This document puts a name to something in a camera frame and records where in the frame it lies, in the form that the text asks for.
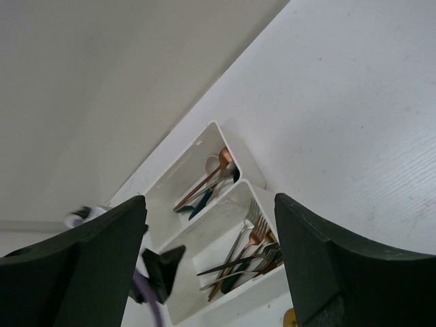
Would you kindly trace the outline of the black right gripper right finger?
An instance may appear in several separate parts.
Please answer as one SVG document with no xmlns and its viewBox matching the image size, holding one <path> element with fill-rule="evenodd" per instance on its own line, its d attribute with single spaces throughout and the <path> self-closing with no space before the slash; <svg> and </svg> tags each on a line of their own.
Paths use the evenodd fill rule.
<svg viewBox="0 0 436 327">
<path fill-rule="evenodd" d="M 278 239 L 299 326 L 434 326 L 435 256 L 347 230 L 275 196 Z"/>
</svg>

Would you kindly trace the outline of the copper spoon long handle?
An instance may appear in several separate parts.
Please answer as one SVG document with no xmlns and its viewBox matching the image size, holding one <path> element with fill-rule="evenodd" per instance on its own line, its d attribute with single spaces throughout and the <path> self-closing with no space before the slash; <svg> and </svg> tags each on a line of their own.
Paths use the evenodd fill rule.
<svg viewBox="0 0 436 327">
<path fill-rule="evenodd" d="M 218 155 L 219 165 L 207 176 L 205 177 L 198 185 L 196 185 L 173 209 L 173 211 L 177 211 L 181 208 L 201 187 L 203 187 L 207 182 L 209 182 L 216 173 L 223 174 L 225 169 L 234 162 L 230 151 L 225 146 L 221 149 Z"/>
</svg>

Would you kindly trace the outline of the gold spoon green handle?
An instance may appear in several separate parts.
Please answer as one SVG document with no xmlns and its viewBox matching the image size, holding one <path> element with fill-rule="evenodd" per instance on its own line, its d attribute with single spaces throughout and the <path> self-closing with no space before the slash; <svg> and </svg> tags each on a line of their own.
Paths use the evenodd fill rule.
<svg viewBox="0 0 436 327">
<path fill-rule="evenodd" d="M 194 202 L 197 198 L 199 198 L 200 196 L 203 196 L 204 193 L 206 192 L 207 189 L 209 188 L 213 188 L 215 191 L 215 188 L 222 182 L 226 181 L 229 178 L 232 178 L 232 171 L 233 169 L 236 168 L 235 163 L 231 163 L 224 171 L 224 173 L 222 175 L 219 175 L 218 177 L 213 177 L 209 182 L 207 182 L 206 186 L 200 190 L 199 192 L 197 192 L 195 195 L 193 195 L 188 201 L 187 201 L 187 205 L 190 205 L 190 203 Z"/>
<path fill-rule="evenodd" d="M 179 208 L 176 212 L 177 213 L 190 213 L 188 220 L 191 220 L 194 218 L 201 210 L 205 208 L 207 205 L 207 202 L 209 201 L 210 197 L 213 194 L 214 189 L 211 187 L 206 190 L 200 201 L 195 205 L 187 205 Z"/>
</svg>

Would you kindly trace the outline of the beige ceramic spoon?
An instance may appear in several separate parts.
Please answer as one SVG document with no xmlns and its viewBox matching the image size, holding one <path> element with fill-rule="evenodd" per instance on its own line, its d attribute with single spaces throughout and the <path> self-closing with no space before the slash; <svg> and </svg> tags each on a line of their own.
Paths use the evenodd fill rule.
<svg viewBox="0 0 436 327">
<path fill-rule="evenodd" d="M 219 157 L 217 155 L 209 155 L 205 161 L 205 173 L 211 175 L 219 166 Z"/>
</svg>

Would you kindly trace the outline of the black round spoon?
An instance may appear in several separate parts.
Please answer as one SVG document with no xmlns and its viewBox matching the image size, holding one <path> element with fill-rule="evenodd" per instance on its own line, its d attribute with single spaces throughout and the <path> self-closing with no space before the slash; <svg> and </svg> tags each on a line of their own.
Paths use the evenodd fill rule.
<svg viewBox="0 0 436 327">
<path fill-rule="evenodd" d="M 236 183 L 240 178 L 240 172 L 238 168 L 233 169 L 232 171 L 232 180 L 233 183 Z"/>
</svg>

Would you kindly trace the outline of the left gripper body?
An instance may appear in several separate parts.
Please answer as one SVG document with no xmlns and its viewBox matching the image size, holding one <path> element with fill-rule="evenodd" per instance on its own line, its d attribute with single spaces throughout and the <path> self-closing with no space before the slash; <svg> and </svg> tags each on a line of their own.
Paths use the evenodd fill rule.
<svg viewBox="0 0 436 327">
<path fill-rule="evenodd" d="M 170 297 L 178 266 L 186 252 L 186 246 L 179 245 L 160 254 L 145 249 L 141 253 L 148 275 L 137 268 L 129 289 L 129 296 L 139 304 L 158 302 L 164 304 Z"/>
</svg>

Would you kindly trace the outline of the rose gold fork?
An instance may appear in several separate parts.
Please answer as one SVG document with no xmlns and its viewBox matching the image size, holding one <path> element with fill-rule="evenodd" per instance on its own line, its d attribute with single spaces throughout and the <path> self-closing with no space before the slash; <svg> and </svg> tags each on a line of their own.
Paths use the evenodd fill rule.
<svg viewBox="0 0 436 327">
<path fill-rule="evenodd" d="M 236 256 L 236 260 L 243 258 L 244 254 L 250 249 L 252 246 L 260 245 L 260 243 L 265 239 L 266 233 L 268 231 L 268 223 L 266 222 L 263 215 L 259 216 L 258 223 L 255 225 L 254 229 L 249 234 L 248 243 L 243 247 L 243 249 Z M 213 289 L 208 295 L 208 301 L 210 302 L 221 287 L 222 282 L 218 281 L 213 285 Z"/>
</svg>

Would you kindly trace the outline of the green-handled gold fork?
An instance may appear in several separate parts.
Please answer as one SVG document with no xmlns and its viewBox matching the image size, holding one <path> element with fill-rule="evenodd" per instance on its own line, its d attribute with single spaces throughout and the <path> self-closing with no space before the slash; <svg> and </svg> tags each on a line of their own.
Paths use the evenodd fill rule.
<svg viewBox="0 0 436 327">
<path fill-rule="evenodd" d="M 251 254 L 251 256 L 253 255 L 257 255 L 261 250 L 263 250 L 263 248 L 265 246 L 267 246 L 267 244 L 269 243 L 273 243 L 276 242 L 277 239 L 275 238 L 273 232 L 271 231 L 271 229 L 269 229 L 266 233 L 266 238 L 264 239 L 264 241 L 261 243 L 261 245 Z M 235 271 L 234 273 L 238 273 L 238 272 L 243 272 L 246 271 L 247 268 L 250 266 L 251 262 L 250 261 L 246 261 L 244 263 L 242 263 Z M 229 277 L 227 278 L 222 286 L 221 286 L 221 293 L 222 294 L 227 294 L 228 292 L 230 292 L 234 286 L 236 285 L 236 283 L 238 282 L 238 280 L 242 277 L 242 273 L 241 274 L 237 274 L 235 276 Z"/>
</svg>

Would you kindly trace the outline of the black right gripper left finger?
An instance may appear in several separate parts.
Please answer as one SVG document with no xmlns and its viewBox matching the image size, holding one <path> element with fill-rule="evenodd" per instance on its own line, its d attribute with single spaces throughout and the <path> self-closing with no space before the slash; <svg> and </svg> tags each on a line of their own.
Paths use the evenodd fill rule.
<svg viewBox="0 0 436 327">
<path fill-rule="evenodd" d="M 144 196 L 1 258 L 2 326 L 120 326 L 146 229 Z"/>
</svg>

